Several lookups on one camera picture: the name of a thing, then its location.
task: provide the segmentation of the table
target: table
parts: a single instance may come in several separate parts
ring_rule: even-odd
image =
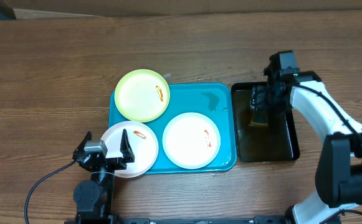
[[[88,130],[108,127],[109,97],[137,68],[169,83],[262,81],[268,57],[294,50],[336,101],[362,123],[362,11],[281,12],[0,21],[0,223],[24,223],[32,185],[71,161]],[[228,172],[117,179],[122,217],[242,218],[283,214],[315,189],[322,149],[294,111],[301,157],[243,163]],[[73,166],[46,180],[29,205],[31,223],[75,215]],[[344,223],[362,223],[347,215]]]

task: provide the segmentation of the black baking pan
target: black baking pan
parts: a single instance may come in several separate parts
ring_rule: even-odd
[[[268,114],[267,126],[251,125],[250,99],[254,85],[266,82],[236,83],[232,86],[236,146],[244,162],[294,161],[300,157],[291,110]]]

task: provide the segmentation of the yellow plate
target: yellow plate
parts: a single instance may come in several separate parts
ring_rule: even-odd
[[[126,74],[117,84],[114,100],[119,112],[131,121],[148,122],[164,113],[169,87],[157,72],[139,69]]]

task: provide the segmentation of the blue tray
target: blue tray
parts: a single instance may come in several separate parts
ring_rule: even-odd
[[[166,111],[157,119],[145,123],[156,134],[159,152],[156,162],[147,174],[174,174],[185,172],[226,171],[237,159],[236,137],[233,120],[231,92],[221,83],[173,84],[169,85],[171,96]],[[206,115],[217,125],[221,135],[221,147],[216,158],[200,169],[184,169],[173,164],[166,156],[162,138],[166,125],[174,117],[186,112]],[[114,92],[110,98],[108,126],[127,121],[117,110]]]

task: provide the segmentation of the cable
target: cable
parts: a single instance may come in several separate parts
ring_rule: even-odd
[[[69,164],[67,164],[66,166],[63,166],[62,168],[58,169],[58,170],[55,170],[53,172],[51,172],[50,174],[46,175],[45,177],[41,178],[41,180],[38,180],[36,182],[36,184],[34,184],[34,186],[32,186],[30,192],[29,192],[29,195],[27,195],[27,198],[26,198],[26,203],[24,204],[24,219],[26,221],[26,224],[30,224],[29,223],[29,217],[28,217],[28,214],[27,214],[27,209],[28,209],[28,206],[29,206],[29,201],[30,201],[30,198],[31,198],[31,194],[33,193],[33,191],[36,189],[36,187],[38,187],[38,185],[40,183],[42,183],[42,181],[46,180],[48,177],[52,177],[53,175],[57,174],[58,172],[60,171],[63,171],[65,170],[66,168],[69,168],[70,166],[72,166],[73,164],[75,164],[76,161],[73,161]]]
[[[362,144],[362,136],[360,134],[358,134],[358,132],[356,132],[356,130],[351,126],[351,124],[344,118],[344,116],[342,115],[342,113],[338,110],[338,108],[333,104],[333,102],[331,100],[329,100],[329,98],[327,98],[324,94],[322,94],[322,92],[316,91],[312,88],[306,87],[306,86],[302,86],[298,83],[296,84],[284,84],[284,83],[279,83],[277,84],[278,86],[285,86],[285,87],[298,87],[298,88],[302,88],[304,90],[308,90],[312,93],[317,94],[318,96],[320,96],[323,100],[325,100],[328,105],[333,109],[333,111],[337,114],[337,116],[341,119],[341,121],[344,123],[344,125],[356,136],[356,138],[358,139],[358,141]]]
[[[362,212],[360,211],[356,211],[356,210],[350,210],[350,209],[340,209],[339,211],[337,211],[336,213],[332,214],[330,217],[328,217],[327,219],[323,220],[322,222],[320,222],[319,224],[325,224],[326,222],[330,221],[331,219],[337,217],[338,215],[345,215],[345,213],[354,213],[357,215],[362,215]]]

